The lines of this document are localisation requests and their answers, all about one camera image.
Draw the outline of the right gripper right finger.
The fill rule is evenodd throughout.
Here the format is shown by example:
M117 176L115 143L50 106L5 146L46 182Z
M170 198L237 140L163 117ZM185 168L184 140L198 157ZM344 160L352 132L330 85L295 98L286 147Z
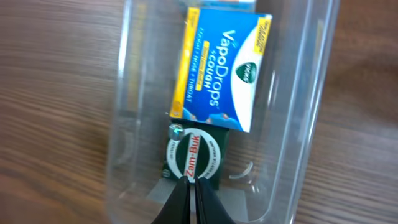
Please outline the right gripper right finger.
M204 177L195 179L195 206L197 224L236 224Z

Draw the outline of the green Zam-Buk box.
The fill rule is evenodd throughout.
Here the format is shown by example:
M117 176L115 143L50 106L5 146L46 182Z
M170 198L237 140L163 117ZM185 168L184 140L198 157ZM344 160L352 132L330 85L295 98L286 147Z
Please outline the green Zam-Buk box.
M177 119L171 121L173 126L183 129L182 137L167 139L161 176L170 180L186 176L191 184L206 178L218 190L229 129Z

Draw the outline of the blue yellow VapoDrops box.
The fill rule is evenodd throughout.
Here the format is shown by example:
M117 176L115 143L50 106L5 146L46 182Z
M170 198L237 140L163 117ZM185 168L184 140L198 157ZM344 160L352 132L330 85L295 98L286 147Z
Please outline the blue yellow VapoDrops box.
M188 8L170 117L250 132L272 19Z

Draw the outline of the Hansaplast plaster box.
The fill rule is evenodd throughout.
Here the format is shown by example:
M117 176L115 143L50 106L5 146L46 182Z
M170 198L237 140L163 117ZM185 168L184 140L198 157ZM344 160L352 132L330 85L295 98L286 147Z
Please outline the Hansaplast plaster box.
M178 0L183 7L202 7L230 11L254 12L256 0Z

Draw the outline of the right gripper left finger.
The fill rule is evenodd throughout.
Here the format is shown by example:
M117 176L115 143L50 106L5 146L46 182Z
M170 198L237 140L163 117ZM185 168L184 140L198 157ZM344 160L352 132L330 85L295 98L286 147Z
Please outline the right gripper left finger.
M152 224L190 224L190 182L181 177Z

